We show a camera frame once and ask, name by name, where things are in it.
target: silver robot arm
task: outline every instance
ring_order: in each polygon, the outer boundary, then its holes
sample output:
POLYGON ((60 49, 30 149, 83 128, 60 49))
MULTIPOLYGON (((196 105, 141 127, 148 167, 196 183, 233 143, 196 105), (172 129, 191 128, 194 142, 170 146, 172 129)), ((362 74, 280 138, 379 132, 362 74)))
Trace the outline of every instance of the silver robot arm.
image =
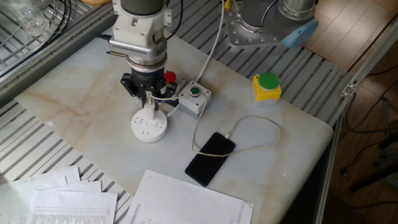
MULTIPOLYGON (((164 78, 167 61, 164 27, 172 24, 172 10, 166 8, 164 0, 113 0, 113 7, 119 17, 109 44, 114 51, 126 55, 131 67, 131 73, 125 73, 121 83, 132 96, 142 100, 142 107, 147 94, 171 97, 177 86, 164 78)), ((155 111, 159 109, 157 103, 155 100, 155 111)))

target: marble table surface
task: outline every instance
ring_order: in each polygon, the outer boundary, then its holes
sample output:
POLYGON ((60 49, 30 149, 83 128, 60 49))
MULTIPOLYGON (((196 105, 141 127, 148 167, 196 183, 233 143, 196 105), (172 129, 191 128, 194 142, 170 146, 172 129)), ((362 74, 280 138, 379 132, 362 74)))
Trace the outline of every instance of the marble table surface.
MULTIPOLYGON (((169 118, 163 139, 139 142, 130 122, 141 102, 119 82, 129 66, 124 58, 107 55, 107 50, 106 41, 91 41, 16 100, 131 195, 146 169, 197 184, 184 173, 195 157, 190 149, 195 120, 178 110, 169 118)), ((177 37, 169 40, 168 55, 166 69, 188 80, 196 79, 207 58, 177 37)), ((253 203, 251 223, 279 223, 333 130, 283 100, 271 107, 254 107, 251 82, 216 60, 201 84, 213 92, 213 99, 198 125, 198 146, 215 131, 226 134, 247 115, 269 118, 281 127, 275 146, 230 156, 208 186, 253 203)), ((171 110, 167 106, 161 109, 171 110)), ((231 140, 240 150, 270 144, 275 137, 270 124, 248 119, 231 140)))

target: red button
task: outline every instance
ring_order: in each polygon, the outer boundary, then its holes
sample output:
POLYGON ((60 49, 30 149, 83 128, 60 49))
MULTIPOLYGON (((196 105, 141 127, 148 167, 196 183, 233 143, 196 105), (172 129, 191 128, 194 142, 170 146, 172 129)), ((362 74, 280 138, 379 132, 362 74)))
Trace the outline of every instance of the red button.
POLYGON ((174 72, 166 72, 164 74, 164 78, 166 79, 167 82, 173 83, 175 81, 176 75, 174 72))

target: paper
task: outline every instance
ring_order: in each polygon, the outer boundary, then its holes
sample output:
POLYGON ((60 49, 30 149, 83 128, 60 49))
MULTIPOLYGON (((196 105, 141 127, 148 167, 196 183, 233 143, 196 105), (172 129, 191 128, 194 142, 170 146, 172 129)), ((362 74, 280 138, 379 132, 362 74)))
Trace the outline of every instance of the paper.
POLYGON ((113 224, 117 193, 38 191, 26 224, 113 224))
POLYGON ((249 224, 253 204, 145 171, 124 224, 249 224))
POLYGON ((68 184, 63 187, 57 187, 54 189, 48 189, 47 191, 72 191, 72 192, 101 192, 101 181, 94 182, 77 182, 74 184, 68 184))
POLYGON ((79 169, 77 168, 76 165, 65 167, 65 168, 51 171, 51 172, 47 172, 45 174, 34 175, 34 176, 30 177, 30 181, 36 181, 36 180, 40 180, 43 178, 59 177, 59 176, 64 176, 67 180, 67 184, 80 182, 79 169))
POLYGON ((65 177, 47 177, 32 182, 24 182, 23 184, 13 185, 4 184, 0 188, 0 200, 12 197, 17 194, 34 192, 35 190, 47 190, 55 187, 62 187, 67 184, 65 177))
POLYGON ((2 184, 0 185, 0 192, 3 188, 9 188, 9 187, 17 188, 18 186, 24 185, 29 182, 43 180, 43 179, 50 180, 59 177, 65 177, 67 184, 72 184, 80 181, 79 170, 77 166, 70 166, 63 169, 51 171, 45 174, 35 175, 32 177, 28 177, 26 179, 21 179, 7 184, 2 184))
MULTIPOLYGON (((101 182, 82 181, 46 191, 101 192, 101 182)), ((0 224, 25 224, 33 196, 34 192, 29 192, 0 201, 0 224), (8 221, 2 222, 1 216, 7 217, 8 221)))

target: smartphone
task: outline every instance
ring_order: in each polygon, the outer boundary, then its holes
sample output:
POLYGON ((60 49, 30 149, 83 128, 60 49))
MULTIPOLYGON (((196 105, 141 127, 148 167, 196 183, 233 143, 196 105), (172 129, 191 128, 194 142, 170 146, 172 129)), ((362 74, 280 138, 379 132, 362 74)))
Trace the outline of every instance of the smartphone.
MULTIPOLYGON (((231 153, 234 148, 234 142, 226 139, 220 133, 214 133, 200 152, 225 155, 231 153)), ((200 185, 206 187, 226 159, 227 157, 211 157, 197 154, 185 169, 185 173, 200 185)))

